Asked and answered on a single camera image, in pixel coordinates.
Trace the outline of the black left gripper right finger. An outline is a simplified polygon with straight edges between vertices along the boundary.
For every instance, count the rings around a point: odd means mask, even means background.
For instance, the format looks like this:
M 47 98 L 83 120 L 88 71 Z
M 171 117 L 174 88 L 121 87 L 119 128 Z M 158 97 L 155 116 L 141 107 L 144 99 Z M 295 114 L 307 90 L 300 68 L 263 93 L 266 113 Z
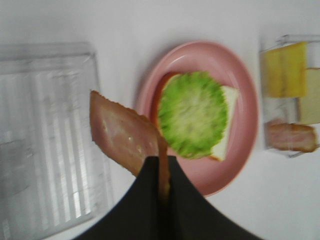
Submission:
M 176 157 L 168 157 L 170 192 L 168 202 L 169 240 L 260 240 L 236 224 L 195 188 Z

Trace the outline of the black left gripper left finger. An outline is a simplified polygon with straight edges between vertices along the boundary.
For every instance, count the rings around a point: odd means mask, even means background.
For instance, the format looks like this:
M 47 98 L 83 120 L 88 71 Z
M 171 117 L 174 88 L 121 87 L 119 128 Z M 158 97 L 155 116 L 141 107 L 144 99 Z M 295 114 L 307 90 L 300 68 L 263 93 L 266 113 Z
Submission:
M 149 156 L 123 198 L 76 240 L 158 240 L 159 158 Z

